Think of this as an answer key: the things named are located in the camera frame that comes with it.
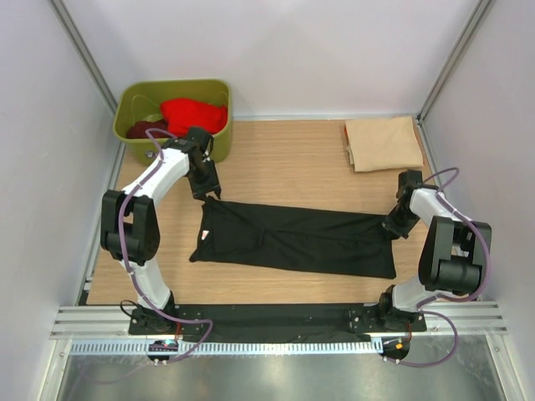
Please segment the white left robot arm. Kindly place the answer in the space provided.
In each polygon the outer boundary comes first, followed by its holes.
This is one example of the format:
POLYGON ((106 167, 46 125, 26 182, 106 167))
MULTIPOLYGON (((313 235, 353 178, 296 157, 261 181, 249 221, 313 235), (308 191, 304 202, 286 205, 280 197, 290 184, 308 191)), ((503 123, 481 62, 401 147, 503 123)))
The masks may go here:
POLYGON ((122 190, 107 190, 102 197, 100 245, 126 270, 148 324, 159 334, 171 332, 177 323, 209 324, 206 319, 186 320, 176 315, 171 289, 164 283, 156 259, 161 234, 156 207, 171 187, 187 178, 192 197, 221 195, 213 138, 202 128, 190 128, 184 138, 163 129, 147 129, 156 147, 151 165, 122 190))

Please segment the black t shirt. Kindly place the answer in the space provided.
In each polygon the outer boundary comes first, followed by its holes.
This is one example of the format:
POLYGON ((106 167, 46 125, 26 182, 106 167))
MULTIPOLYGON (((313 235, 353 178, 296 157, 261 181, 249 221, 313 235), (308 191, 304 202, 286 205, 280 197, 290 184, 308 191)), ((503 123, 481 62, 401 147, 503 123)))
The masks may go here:
POLYGON ((190 260, 394 279, 382 215, 246 204, 208 197, 190 260))

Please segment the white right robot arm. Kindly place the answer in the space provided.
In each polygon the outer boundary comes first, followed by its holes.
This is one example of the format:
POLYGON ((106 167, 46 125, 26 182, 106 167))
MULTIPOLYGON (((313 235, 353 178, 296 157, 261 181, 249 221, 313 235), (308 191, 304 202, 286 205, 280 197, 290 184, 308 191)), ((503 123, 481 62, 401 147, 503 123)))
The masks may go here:
POLYGON ((393 238, 407 238, 420 221, 428 232, 417 275, 380 296, 376 319, 388 331, 422 319, 421 308, 438 299, 477 299, 491 269, 491 227, 460 213, 440 187, 426 183, 420 171, 399 174, 396 200, 383 223, 393 238))

